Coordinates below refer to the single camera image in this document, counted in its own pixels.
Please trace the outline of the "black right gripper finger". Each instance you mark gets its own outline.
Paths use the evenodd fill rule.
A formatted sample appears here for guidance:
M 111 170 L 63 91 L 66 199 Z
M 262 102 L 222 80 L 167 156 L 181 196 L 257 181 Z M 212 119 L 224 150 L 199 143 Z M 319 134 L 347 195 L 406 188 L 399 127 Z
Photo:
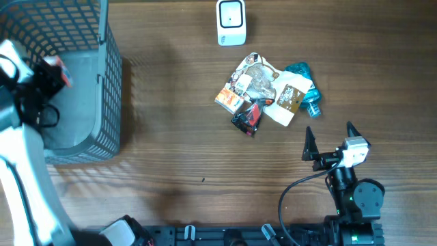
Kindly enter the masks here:
M 303 161 L 316 161 L 320 158 L 320 153 L 318 151 L 318 147 L 315 143 L 315 137 L 311 130 L 311 127 L 306 127 L 305 133 L 305 144 L 302 151 L 302 160 Z
M 348 137 L 361 137 L 362 135 L 357 131 L 357 129 L 354 127 L 353 123 L 351 121 L 348 121 L 346 123 L 346 130 Z

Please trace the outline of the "blue mouthwash bottle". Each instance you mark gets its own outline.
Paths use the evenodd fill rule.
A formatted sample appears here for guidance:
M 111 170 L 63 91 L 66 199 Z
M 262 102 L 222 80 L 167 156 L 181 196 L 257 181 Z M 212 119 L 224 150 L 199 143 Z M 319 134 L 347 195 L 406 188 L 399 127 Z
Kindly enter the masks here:
M 321 116 L 322 112 L 319 108 L 318 103 L 322 99 L 322 93 L 315 86 L 313 79 L 311 77 L 311 69 L 306 62 L 298 62 L 292 65 L 289 65 L 285 68 L 285 71 L 293 72 L 295 74 L 300 74 L 304 78 L 309 79 L 311 81 L 311 86 L 303 98 L 300 108 L 306 109 L 307 113 L 311 118 L 317 118 Z

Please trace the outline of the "black red snack packet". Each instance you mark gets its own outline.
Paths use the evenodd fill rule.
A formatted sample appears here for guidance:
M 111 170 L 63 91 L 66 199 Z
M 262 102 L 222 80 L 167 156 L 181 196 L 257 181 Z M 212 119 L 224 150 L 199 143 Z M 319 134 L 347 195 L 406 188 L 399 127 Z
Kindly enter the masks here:
M 241 113 L 237 113 L 231 123 L 240 129 L 246 135 L 252 137 L 257 131 L 264 108 L 270 106 L 274 99 L 272 98 L 252 98 L 252 105 Z

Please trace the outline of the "beige snack pouch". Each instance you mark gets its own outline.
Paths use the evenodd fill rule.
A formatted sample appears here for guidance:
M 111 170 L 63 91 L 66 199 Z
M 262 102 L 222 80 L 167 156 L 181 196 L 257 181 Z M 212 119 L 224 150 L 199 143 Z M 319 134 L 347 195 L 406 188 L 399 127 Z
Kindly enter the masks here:
M 266 115 L 283 126 L 288 126 L 311 86 L 311 81 L 300 74 L 281 71 L 258 53 L 247 55 L 224 85 L 243 97 L 244 103 L 252 98 L 272 98 Z

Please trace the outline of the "orange small box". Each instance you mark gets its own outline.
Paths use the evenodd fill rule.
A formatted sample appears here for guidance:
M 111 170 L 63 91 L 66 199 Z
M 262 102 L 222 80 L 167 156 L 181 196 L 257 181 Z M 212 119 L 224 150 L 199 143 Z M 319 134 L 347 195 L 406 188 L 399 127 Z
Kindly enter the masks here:
M 237 95 L 226 87 L 218 93 L 214 101 L 232 114 L 235 114 L 244 104 L 243 97 Z

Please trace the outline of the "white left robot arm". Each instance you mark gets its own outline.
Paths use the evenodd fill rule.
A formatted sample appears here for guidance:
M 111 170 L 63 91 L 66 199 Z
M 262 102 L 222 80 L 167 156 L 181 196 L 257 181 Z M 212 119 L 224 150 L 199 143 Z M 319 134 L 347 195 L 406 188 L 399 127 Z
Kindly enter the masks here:
M 10 208 L 15 245 L 133 245 L 127 219 L 103 230 L 78 229 L 63 206 L 48 174 L 42 129 L 56 127 L 67 111 L 50 104 L 60 98 L 77 106 L 77 79 L 57 55 L 34 68 L 17 41 L 1 43 L 1 183 Z

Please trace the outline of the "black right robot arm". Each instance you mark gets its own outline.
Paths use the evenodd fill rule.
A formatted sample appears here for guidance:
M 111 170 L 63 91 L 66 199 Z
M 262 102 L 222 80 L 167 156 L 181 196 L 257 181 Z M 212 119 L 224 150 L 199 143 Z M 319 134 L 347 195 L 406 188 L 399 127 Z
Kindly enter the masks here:
M 304 231 L 321 245 L 384 245 L 380 209 L 385 188 L 376 180 L 356 177 L 354 167 L 364 163 L 371 144 L 351 122 L 348 136 L 333 152 L 320 153 L 308 126 L 302 160 L 313 161 L 313 171 L 326 171 L 326 186 L 333 197 L 337 215 L 327 216 L 317 232 Z

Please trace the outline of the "white barcode scanner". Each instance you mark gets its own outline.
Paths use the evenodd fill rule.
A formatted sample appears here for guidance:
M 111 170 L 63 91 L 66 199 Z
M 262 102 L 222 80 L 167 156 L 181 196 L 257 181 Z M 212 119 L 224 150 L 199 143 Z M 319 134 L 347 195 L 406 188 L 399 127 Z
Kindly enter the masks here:
M 246 7 L 244 0 L 216 2 L 217 41 L 220 46 L 240 46 L 246 42 Z

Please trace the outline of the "grey plastic mesh basket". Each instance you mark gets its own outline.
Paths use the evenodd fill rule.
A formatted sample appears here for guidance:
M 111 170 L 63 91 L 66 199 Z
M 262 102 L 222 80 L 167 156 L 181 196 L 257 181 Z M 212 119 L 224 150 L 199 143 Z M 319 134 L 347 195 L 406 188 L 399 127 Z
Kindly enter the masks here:
M 72 77 L 50 100 L 41 130 L 47 163 L 92 163 L 120 148 L 122 59 L 108 22 L 109 2 L 2 1 L 1 39 L 20 42 L 34 66 L 59 56 Z

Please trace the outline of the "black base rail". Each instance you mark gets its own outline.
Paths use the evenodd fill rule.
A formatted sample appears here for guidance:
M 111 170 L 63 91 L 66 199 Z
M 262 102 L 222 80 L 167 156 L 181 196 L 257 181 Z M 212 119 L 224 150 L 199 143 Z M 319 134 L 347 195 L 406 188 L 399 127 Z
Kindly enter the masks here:
M 163 246 L 345 245 L 384 246 L 380 224 L 292 224 L 286 231 L 269 224 L 258 227 L 145 226 L 152 241 Z

